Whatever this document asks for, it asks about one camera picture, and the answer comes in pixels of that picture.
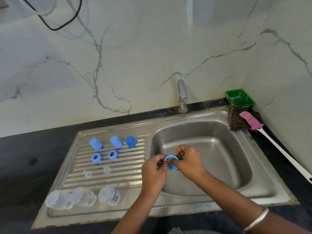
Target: marble wall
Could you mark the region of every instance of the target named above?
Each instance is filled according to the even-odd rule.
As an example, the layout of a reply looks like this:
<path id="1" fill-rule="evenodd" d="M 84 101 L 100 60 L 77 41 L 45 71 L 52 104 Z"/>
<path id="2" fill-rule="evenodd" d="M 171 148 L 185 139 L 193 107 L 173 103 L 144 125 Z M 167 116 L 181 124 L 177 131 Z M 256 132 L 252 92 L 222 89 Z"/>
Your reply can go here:
<path id="1" fill-rule="evenodd" d="M 312 0 L 280 0 L 250 58 L 244 90 L 265 124 L 312 173 Z"/>
<path id="2" fill-rule="evenodd" d="M 222 98 L 242 87 L 278 1 L 83 0 L 79 17 L 53 32 L 7 0 L 0 137 L 176 106 L 179 78 L 189 103 Z M 47 23 L 60 26 L 78 4 L 58 0 Z"/>

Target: green container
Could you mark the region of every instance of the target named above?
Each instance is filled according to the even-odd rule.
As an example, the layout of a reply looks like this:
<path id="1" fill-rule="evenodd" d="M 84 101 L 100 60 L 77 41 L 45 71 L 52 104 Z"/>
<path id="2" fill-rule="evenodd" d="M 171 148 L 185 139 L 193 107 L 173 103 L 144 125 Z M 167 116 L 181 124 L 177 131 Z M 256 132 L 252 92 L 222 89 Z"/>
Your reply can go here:
<path id="1" fill-rule="evenodd" d="M 227 91 L 226 98 L 229 104 L 235 108 L 243 108 L 244 110 L 247 110 L 255 105 L 255 102 L 243 89 Z"/>

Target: white brush handle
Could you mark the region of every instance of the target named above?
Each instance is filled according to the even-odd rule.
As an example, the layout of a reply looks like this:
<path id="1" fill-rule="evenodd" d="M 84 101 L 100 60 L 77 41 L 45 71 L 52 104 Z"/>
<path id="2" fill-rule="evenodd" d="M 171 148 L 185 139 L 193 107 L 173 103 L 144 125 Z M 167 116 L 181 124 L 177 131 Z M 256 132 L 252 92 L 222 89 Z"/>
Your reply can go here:
<path id="1" fill-rule="evenodd" d="M 307 179 L 307 181 L 312 184 L 312 175 L 303 166 L 301 166 L 288 153 L 286 153 L 286 151 L 283 150 L 281 146 L 279 146 L 274 140 L 272 140 L 272 138 L 262 128 L 257 130 L 260 131 L 265 137 L 267 137 L 268 140 L 271 141 L 272 144 L 274 144 L 275 147 L 277 147 L 278 150 L 288 159 L 288 161 L 290 161 L 291 164 L 294 165 L 294 167 L 302 174 L 302 176 L 304 176 Z"/>

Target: pink sponge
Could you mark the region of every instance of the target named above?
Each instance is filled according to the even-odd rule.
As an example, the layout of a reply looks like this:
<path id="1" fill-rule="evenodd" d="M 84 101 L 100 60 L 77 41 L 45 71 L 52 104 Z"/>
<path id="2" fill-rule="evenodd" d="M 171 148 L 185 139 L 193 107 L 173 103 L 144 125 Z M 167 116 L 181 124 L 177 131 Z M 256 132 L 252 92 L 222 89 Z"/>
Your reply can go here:
<path id="1" fill-rule="evenodd" d="M 239 115 L 240 117 L 244 118 L 248 122 L 252 130 L 257 130 L 263 127 L 263 124 L 261 124 L 249 112 L 241 112 Z"/>

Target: black countertop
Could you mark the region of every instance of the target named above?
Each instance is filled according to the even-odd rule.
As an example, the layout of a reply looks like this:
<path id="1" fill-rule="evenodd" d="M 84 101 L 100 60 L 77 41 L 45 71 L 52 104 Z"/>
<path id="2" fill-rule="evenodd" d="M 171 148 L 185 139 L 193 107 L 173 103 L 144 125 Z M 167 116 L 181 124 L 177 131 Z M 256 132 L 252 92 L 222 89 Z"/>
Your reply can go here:
<path id="1" fill-rule="evenodd" d="M 189 112 L 226 105 L 224 99 L 188 105 Z M 126 115 L 0 138 L 0 234 L 110 233 L 118 221 L 30 230 L 77 131 L 177 114 L 177 107 Z M 278 142 L 269 130 L 267 133 Z M 251 133 L 300 205 L 270 207 L 270 211 L 312 231 L 312 185 L 261 133 Z M 222 211 L 148 218 L 143 233 L 213 230 L 242 233 Z"/>

